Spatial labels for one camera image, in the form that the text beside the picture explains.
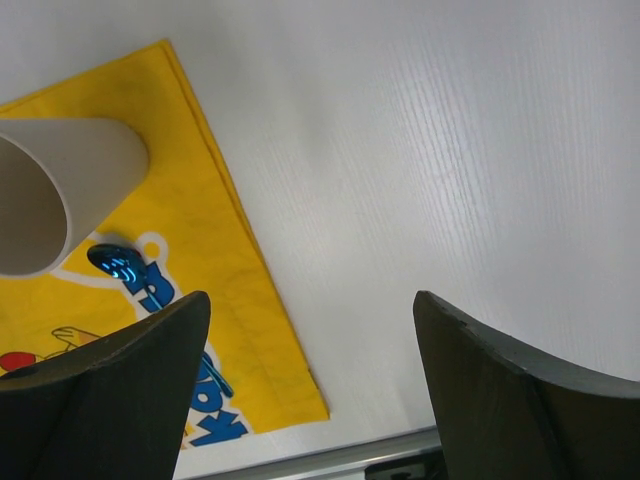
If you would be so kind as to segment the yellow Pikachu cloth placemat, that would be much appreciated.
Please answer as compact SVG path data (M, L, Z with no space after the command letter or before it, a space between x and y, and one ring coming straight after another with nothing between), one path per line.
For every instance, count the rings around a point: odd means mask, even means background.
M178 58L160 41L26 97L3 118L108 117L150 152L144 182L53 272L1 283L1 369L44 361L156 311L87 258L90 247L137 250L168 305L206 292L212 319L183 444L187 448L325 421L330 413L243 212L230 174Z

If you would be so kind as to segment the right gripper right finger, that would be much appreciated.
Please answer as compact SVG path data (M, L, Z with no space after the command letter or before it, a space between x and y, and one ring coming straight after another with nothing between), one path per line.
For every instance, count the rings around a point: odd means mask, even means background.
M638 382L546 353L428 291L413 316L450 478L638 478Z

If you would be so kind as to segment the blue metal spoon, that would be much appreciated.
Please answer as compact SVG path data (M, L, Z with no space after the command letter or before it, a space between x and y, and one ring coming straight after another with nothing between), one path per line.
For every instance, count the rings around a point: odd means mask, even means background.
M88 249L87 258L93 266L122 281L126 286L140 286L157 311L165 307L151 289L149 269L137 250L116 244L101 243Z

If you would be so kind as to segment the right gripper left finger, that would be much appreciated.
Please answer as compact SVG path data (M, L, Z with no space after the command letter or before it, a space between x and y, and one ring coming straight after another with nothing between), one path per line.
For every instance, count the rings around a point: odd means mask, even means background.
M1 378L4 479L170 479L211 316L196 291Z

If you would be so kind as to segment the beige paper cup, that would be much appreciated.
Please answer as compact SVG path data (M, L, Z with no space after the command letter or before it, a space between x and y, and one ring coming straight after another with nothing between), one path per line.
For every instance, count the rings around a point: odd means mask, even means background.
M143 182L141 137L104 118L1 122L1 274L55 269Z

